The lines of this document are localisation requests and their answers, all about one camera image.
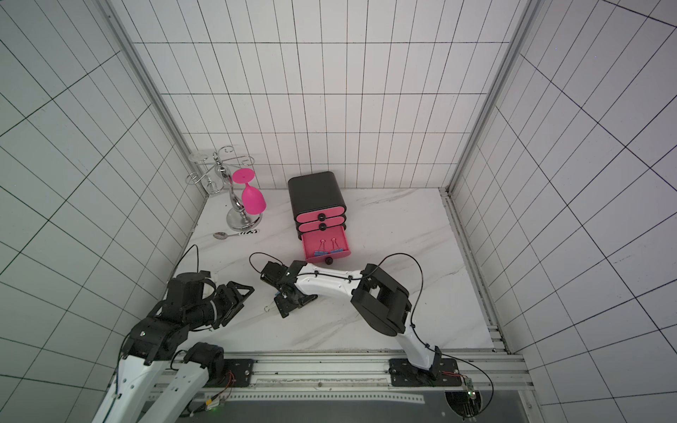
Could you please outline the chrome glass rack stand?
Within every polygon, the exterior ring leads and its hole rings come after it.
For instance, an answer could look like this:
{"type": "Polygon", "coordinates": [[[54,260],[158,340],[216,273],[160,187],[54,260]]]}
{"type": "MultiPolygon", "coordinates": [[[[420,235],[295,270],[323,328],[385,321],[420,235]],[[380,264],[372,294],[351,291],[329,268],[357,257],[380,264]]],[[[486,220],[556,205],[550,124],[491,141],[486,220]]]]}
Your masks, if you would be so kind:
{"type": "Polygon", "coordinates": [[[230,208],[227,210],[227,225],[237,233],[253,230],[261,222],[263,215],[251,215],[245,211],[242,202],[242,193],[238,192],[237,185],[243,190],[243,185],[233,182],[232,176],[240,168],[251,168],[255,160],[250,155],[236,154],[234,146],[222,146],[218,150],[220,155],[219,173],[225,183],[224,190],[230,200],[230,208]]]}

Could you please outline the metal spoon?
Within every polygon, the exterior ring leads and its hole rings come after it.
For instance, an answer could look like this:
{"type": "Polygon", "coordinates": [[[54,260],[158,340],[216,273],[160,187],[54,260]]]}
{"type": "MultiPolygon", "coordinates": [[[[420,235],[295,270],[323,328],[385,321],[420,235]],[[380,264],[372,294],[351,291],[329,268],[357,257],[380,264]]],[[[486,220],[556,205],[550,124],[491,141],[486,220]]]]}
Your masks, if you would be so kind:
{"type": "Polygon", "coordinates": [[[227,240],[229,237],[240,236],[240,234],[227,234],[226,232],[216,232],[213,234],[213,237],[217,240],[227,240]]]}

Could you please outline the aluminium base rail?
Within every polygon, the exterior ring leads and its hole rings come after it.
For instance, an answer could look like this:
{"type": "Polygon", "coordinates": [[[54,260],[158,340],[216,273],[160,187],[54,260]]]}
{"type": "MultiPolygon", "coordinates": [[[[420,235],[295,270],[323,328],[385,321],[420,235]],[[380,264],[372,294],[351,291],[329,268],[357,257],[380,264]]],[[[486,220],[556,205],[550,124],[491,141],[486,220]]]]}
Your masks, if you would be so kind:
{"type": "Polygon", "coordinates": [[[487,405],[503,391],[530,397],[535,387],[519,355],[503,350],[448,352],[432,382],[414,375],[403,352],[259,352],[227,354],[229,367],[216,384],[194,396],[206,401],[379,400],[420,404],[429,391],[472,388],[487,405]]]}

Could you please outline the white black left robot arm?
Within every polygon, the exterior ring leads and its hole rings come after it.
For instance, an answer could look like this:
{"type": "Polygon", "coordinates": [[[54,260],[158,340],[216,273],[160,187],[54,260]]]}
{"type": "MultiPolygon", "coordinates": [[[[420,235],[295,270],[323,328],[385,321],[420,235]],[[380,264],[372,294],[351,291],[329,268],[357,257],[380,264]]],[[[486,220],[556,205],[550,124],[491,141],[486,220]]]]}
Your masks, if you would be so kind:
{"type": "Polygon", "coordinates": [[[223,347],[197,342],[180,350],[190,333],[221,329],[243,309],[254,287],[216,284],[209,271],[186,272],[167,284],[167,294],[125,337],[115,375],[94,416],[96,422],[174,422],[212,410],[227,390],[250,385],[251,359],[229,359],[223,347]]]}

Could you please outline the magenta plastic wine glass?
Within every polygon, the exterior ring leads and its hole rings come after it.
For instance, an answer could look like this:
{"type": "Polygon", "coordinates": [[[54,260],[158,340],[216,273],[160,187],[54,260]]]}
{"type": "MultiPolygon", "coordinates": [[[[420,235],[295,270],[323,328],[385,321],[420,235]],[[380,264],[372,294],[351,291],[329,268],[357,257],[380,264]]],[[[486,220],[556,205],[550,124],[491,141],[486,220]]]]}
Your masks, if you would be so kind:
{"type": "Polygon", "coordinates": [[[234,172],[232,179],[234,183],[244,186],[242,202],[245,211],[251,215],[260,215],[266,210],[267,204],[261,191],[250,184],[255,177],[253,169],[240,168],[234,172]]]}

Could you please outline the pink top drawer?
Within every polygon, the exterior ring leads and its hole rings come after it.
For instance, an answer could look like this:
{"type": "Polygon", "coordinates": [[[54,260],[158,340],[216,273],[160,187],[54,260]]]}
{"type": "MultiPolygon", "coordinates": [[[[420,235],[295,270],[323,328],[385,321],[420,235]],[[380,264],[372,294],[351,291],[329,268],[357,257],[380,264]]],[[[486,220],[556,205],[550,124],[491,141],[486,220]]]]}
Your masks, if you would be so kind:
{"type": "Polygon", "coordinates": [[[344,206],[334,206],[330,208],[324,208],[317,211],[307,211],[306,213],[300,213],[296,215],[295,221],[299,224],[308,223],[312,221],[324,221],[329,218],[338,217],[344,215],[346,208],[344,206]]]}

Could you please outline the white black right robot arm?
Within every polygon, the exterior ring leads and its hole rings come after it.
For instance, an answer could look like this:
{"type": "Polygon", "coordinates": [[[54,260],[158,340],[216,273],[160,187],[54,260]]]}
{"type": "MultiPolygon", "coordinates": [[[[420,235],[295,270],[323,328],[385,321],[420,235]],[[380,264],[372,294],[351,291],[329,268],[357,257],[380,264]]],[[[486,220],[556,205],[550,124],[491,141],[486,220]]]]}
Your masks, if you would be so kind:
{"type": "Polygon", "coordinates": [[[278,291],[275,303],[282,317],[321,296],[348,301],[371,329],[397,340],[407,356],[411,378],[432,382],[439,377],[441,351],[415,335],[408,290],[378,265],[339,271],[303,261],[290,266],[270,261],[260,278],[278,291]]]}

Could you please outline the black drawer cabinet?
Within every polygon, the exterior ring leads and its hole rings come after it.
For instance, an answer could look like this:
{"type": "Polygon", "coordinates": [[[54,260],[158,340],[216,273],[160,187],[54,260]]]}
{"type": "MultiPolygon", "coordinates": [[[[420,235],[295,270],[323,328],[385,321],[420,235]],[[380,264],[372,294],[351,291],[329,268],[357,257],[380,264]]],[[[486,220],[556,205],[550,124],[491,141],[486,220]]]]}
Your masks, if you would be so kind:
{"type": "Polygon", "coordinates": [[[335,174],[325,171],[306,176],[296,176],[287,182],[294,223],[296,215],[310,211],[322,210],[334,206],[344,206],[343,199],[335,174]]]}

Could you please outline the pink bottom drawer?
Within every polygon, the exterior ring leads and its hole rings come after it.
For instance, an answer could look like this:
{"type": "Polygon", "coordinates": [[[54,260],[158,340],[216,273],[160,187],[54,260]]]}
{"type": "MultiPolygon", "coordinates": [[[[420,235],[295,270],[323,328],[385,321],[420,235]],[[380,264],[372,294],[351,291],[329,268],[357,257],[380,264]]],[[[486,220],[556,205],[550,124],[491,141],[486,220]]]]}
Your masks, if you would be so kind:
{"type": "Polygon", "coordinates": [[[305,260],[308,263],[312,264],[317,264],[317,263],[324,263],[324,264],[332,264],[334,261],[337,259],[341,259],[343,257],[348,257],[351,255],[351,250],[348,246],[347,242],[347,236],[346,236],[346,231],[344,227],[332,227],[327,229],[326,231],[315,231],[315,232],[309,232],[305,233],[301,236],[301,241],[303,242],[303,249],[304,249],[304,255],[305,255],[305,260]],[[344,251],[338,254],[331,254],[331,239],[336,238],[340,245],[344,248],[344,251]],[[322,256],[322,257],[314,257],[313,254],[316,250],[316,248],[319,245],[319,241],[321,239],[326,240],[326,250],[329,252],[328,255],[322,256]]]}

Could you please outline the pink drawer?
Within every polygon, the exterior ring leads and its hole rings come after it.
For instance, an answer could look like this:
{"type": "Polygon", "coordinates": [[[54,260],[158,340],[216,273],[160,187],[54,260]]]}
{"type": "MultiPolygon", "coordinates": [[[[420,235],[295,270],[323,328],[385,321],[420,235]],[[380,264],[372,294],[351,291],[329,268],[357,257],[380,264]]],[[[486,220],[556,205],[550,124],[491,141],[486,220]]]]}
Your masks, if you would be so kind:
{"type": "Polygon", "coordinates": [[[313,220],[305,223],[298,223],[296,225],[296,230],[300,234],[305,234],[315,231],[326,231],[332,227],[346,227],[346,217],[335,216],[325,220],[313,220]]]}
{"type": "Polygon", "coordinates": [[[301,236],[301,241],[303,242],[303,249],[304,249],[304,255],[305,255],[305,260],[308,263],[312,264],[317,264],[317,263],[324,263],[324,264],[332,264],[334,261],[337,259],[341,259],[343,257],[348,257],[351,255],[351,250],[348,246],[347,242],[347,236],[346,236],[346,231],[344,227],[332,227],[327,229],[326,231],[315,231],[315,232],[309,232],[305,233],[301,236]],[[331,239],[336,238],[340,245],[344,248],[344,251],[338,254],[331,254],[331,239]],[[316,248],[319,245],[319,241],[321,239],[326,240],[326,250],[329,252],[328,255],[322,256],[322,257],[314,257],[313,254],[316,250],[316,248]]]}
{"type": "Polygon", "coordinates": [[[329,218],[338,217],[344,215],[346,208],[344,206],[334,206],[330,208],[324,208],[317,211],[307,211],[306,213],[300,213],[296,215],[295,221],[299,224],[308,223],[312,221],[324,221],[329,218]]]}

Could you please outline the clear wine glass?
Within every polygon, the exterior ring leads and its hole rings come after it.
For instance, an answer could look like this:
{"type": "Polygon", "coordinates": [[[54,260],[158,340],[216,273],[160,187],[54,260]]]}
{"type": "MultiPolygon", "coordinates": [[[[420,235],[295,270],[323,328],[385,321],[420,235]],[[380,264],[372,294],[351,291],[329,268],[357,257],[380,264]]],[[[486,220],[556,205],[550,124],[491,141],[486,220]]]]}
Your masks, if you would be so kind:
{"type": "Polygon", "coordinates": [[[188,174],[186,183],[200,185],[210,196],[224,190],[225,183],[219,173],[221,161],[218,151],[191,153],[188,159],[196,166],[196,170],[188,174]]]}

